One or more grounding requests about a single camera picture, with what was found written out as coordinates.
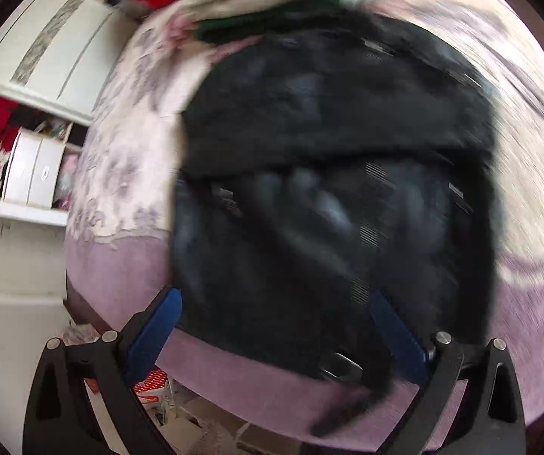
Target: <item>shelf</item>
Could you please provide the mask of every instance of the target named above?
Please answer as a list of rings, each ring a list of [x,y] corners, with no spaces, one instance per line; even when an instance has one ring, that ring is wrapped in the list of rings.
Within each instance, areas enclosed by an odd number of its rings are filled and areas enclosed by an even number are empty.
[[[68,213],[65,210],[38,209],[2,200],[0,200],[0,218],[60,228],[64,228],[68,223]]]

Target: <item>silver bolt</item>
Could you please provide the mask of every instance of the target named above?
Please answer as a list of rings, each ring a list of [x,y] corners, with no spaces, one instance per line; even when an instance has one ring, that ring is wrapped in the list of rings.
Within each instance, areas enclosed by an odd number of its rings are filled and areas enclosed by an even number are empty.
[[[116,330],[108,330],[101,336],[103,342],[114,342],[116,339],[118,339],[118,332]]]
[[[447,345],[451,342],[451,336],[446,332],[437,332],[437,342]]]
[[[504,342],[502,339],[494,339],[494,347],[503,351],[506,349],[506,342]]]
[[[46,343],[47,349],[56,349],[61,344],[61,341],[57,337],[53,337],[52,339],[49,339],[49,341]]]

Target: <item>black fabric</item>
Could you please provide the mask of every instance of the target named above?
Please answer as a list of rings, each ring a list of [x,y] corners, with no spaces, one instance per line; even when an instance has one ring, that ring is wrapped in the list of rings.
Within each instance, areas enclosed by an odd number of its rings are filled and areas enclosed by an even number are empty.
[[[341,352],[383,390],[380,289],[422,343],[484,340],[493,277],[489,85],[414,25],[346,13],[212,70],[183,114],[179,327],[319,377]]]

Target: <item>metal screw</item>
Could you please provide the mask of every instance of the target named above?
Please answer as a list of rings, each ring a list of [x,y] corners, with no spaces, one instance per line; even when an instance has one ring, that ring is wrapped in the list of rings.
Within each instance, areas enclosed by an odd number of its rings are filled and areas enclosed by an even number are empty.
[[[118,332],[116,330],[108,330],[101,336],[103,342],[114,342],[116,339],[118,339]]]
[[[446,332],[437,332],[437,342],[447,345],[451,342],[451,336]]]
[[[61,341],[57,337],[53,337],[52,339],[49,339],[49,341],[46,343],[47,349],[56,349],[61,344]]]
[[[504,342],[504,340],[502,339],[494,339],[494,347],[503,351],[504,349],[506,349],[506,342]]]

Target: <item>floral blanket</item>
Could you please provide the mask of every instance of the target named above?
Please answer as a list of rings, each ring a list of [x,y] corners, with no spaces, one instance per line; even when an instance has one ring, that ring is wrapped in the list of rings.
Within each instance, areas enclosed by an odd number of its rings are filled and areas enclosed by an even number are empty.
[[[494,176],[503,217],[489,337],[509,345],[528,422],[544,411],[544,53],[504,0],[370,0],[372,11],[418,24],[468,57],[497,89]],[[172,188],[183,152],[179,113],[221,57],[191,39],[178,6],[133,36],[95,110],[66,234],[68,276],[119,329],[170,276]],[[158,365],[226,410],[304,441],[323,412],[355,392],[220,351],[174,331]],[[322,442],[375,450],[415,389],[395,382],[375,410]],[[431,447],[443,440],[457,388]]]

